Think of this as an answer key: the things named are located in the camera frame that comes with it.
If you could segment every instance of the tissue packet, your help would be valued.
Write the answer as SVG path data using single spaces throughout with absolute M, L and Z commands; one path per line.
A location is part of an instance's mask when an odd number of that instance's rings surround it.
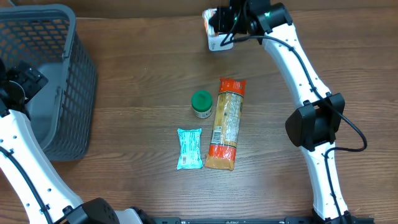
M 177 132 L 181 148 L 177 170 L 202 168 L 203 162 L 200 155 L 201 128 L 194 130 L 182 130 L 179 128 Z

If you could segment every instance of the green lid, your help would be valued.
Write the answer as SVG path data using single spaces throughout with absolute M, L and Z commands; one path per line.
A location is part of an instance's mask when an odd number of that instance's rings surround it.
M 191 99 L 192 107 L 197 112 L 206 112 L 208 111 L 212 104 L 213 100 L 211 99 L 210 93 L 201 90 L 197 91 Z

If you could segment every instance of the barcode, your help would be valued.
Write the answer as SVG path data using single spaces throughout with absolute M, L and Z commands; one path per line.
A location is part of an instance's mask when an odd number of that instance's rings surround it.
M 221 131 L 213 131 L 213 137 L 211 139 L 212 144 L 220 144 L 221 143 Z
M 187 157 L 183 156 L 182 157 L 182 165 L 185 166 L 187 164 Z

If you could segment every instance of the wooden table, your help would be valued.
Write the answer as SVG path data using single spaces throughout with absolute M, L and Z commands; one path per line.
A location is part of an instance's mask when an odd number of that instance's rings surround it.
M 398 221 L 397 15 L 394 7 L 292 12 L 315 70 L 368 137 L 365 152 L 336 158 L 350 211 L 377 223 Z M 290 93 L 255 40 L 211 53 L 200 16 L 78 21 L 78 33 L 98 67 L 90 150 L 54 166 L 84 201 L 103 197 L 114 209 L 134 205 L 158 217 L 310 215 L 307 166 L 284 128 Z M 203 129 L 205 159 L 214 115 L 196 118 L 190 98 L 206 90 L 215 104 L 219 77 L 248 81 L 235 170 L 177 171 L 177 128 Z M 339 146 L 361 144 L 345 124 L 337 137 Z M 25 223 L 0 179 L 0 222 Z

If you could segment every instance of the robotic arm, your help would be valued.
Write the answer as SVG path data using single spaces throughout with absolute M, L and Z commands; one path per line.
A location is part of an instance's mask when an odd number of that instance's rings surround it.
M 234 42 L 250 39 L 232 37 L 225 42 L 230 33 L 248 31 L 270 53 L 293 96 L 295 112 L 286 121 L 286 130 L 290 140 L 304 154 L 313 189 L 313 217 L 256 220 L 255 223 L 374 223 L 372 218 L 352 217 L 343 200 L 331 149 L 335 147 L 335 133 L 341 121 L 337 113 L 343 113 L 345 102 L 340 94 L 332 95 L 315 73 L 286 8 L 280 3 L 271 6 L 264 0 L 230 0 L 230 5 L 217 9 L 215 15 L 209 17 L 208 23 L 215 32 L 227 33 L 209 35 L 209 48 L 230 49 Z M 56 173 L 34 137 L 24 99 L 37 92 L 29 93 L 15 80 L 5 79 L 1 67 L 4 66 L 0 64 L 0 151 L 4 156 L 0 154 L 0 168 L 17 192 L 31 223 L 67 220 L 73 224 L 224 224 L 211 220 L 152 219 L 136 208 L 114 211 L 101 198 L 83 203 Z M 33 80 L 38 78 L 34 68 L 24 70 L 21 75 Z M 43 88 L 40 82 L 32 85 L 37 85 L 36 90 Z

